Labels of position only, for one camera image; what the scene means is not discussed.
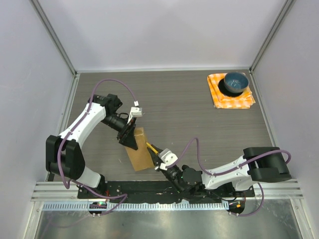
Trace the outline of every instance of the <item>cardboard box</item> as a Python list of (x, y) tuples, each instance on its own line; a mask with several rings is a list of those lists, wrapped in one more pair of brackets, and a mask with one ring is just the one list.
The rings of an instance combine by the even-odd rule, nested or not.
[(144, 132), (144, 128), (135, 128), (134, 136), (139, 149), (134, 150), (125, 147), (134, 170), (140, 171), (147, 168), (154, 168), (152, 157), (146, 146), (147, 137)]

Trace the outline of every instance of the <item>white wall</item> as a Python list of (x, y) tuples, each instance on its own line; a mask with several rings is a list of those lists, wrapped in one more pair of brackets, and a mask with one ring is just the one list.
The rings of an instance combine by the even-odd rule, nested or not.
[(0, 49), (0, 232), (20, 239), (72, 77), (27, 0), (2, 2)]
[(255, 71), (289, 169), (319, 222), (319, 1), (298, 0)]
[(248, 67), (285, 0), (40, 0), (77, 70)]

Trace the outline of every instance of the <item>cloth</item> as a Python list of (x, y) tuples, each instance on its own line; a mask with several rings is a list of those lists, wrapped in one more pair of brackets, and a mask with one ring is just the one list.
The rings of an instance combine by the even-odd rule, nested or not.
[(218, 83), (224, 79), (225, 75), (226, 73), (220, 73), (212, 74), (207, 77), (215, 107), (222, 109), (249, 109), (255, 103), (255, 99), (249, 86), (237, 97), (229, 97), (220, 92)]

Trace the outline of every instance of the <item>bowl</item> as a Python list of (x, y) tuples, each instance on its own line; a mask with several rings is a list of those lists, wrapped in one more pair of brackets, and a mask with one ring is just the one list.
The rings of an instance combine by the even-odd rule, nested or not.
[(242, 93), (248, 86), (248, 78), (239, 72), (229, 72), (224, 78), (225, 88), (231, 93)]

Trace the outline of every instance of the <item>dish towel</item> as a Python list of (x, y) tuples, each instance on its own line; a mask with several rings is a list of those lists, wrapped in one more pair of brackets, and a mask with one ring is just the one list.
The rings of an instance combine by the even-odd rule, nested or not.
[(237, 97), (229, 97), (220, 92), (218, 83), (225, 78), (225, 75), (226, 73), (220, 73), (207, 76), (207, 82), (211, 96), (213, 97), (214, 106), (222, 109), (249, 109), (255, 103), (255, 99), (249, 86)]

